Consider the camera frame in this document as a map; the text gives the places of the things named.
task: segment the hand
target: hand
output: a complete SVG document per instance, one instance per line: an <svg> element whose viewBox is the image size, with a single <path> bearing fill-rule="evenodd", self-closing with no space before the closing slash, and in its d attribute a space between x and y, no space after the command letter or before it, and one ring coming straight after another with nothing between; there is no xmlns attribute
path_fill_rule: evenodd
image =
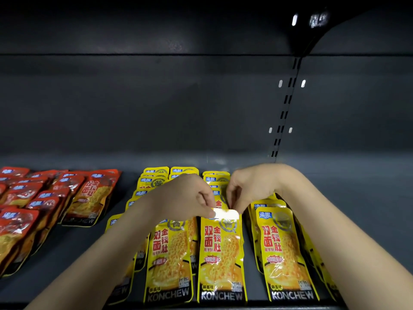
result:
<svg viewBox="0 0 413 310"><path fill-rule="evenodd" d="M147 193L152 210L161 219L185 221L193 217L214 218L212 189L197 174L182 174Z"/></svg>
<svg viewBox="0 0 413 310"><path fill-rule="evenodd" d="M285 164L260 164L236 170L227 187L228 206L242 214L255 200L265 199L277 192L282 195Z"/></svg>

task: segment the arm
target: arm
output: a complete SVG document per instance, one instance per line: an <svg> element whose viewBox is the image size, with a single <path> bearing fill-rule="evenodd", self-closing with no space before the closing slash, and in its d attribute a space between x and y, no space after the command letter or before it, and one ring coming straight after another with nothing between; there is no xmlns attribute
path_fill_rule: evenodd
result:
<svg viewBox="0 0 413 310"><path fill-rule="evenodd" d="M411 308L413 276L294 168L262 164L236 171L227 196L243 212L274 191L310 235L349 309Z"/></svg>
<svg viewBox="0 0 413 310"><path fill-rule="evenodd" d="M181 175L133 206L26 309L101 309L139 245L158 222L214 217L214 195L199 176Z"/></svg>

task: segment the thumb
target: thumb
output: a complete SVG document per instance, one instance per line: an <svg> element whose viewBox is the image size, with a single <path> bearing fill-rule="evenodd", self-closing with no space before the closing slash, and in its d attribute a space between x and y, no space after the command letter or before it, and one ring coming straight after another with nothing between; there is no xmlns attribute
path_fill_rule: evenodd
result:
<svg viewBox="0 0 413 310"><path fill-rule="evenodd" d="M232 209L236 210L240 215L242 215L250 203L251 201L246 198L244 193L241 192L240 197L234 203Z"/></svg>
<svg viewBox="0 0 413 310"><path fill-rule="evenodd" d="M215 217L215 212L212 208L207 207L206 205L201 205L200 209L200 217L204 217L206 219L213 219Z"/></svg>

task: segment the forearm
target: forearm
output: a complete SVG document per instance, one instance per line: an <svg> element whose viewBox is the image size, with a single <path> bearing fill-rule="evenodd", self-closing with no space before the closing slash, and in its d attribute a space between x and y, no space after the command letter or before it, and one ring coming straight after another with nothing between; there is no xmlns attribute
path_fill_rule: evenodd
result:
<svg viewBox="0 0 413 310"><path fill-rule="evenodd" d="M160 220L141 198L27 309L101 309L139 245Z"/></svg>
<svg viewBox="0 0 413 310"><path fill-rule="evenodd" d="M411 308L413 276L297 170L285 172L282 197L310 235L350 309Z"/></svg>

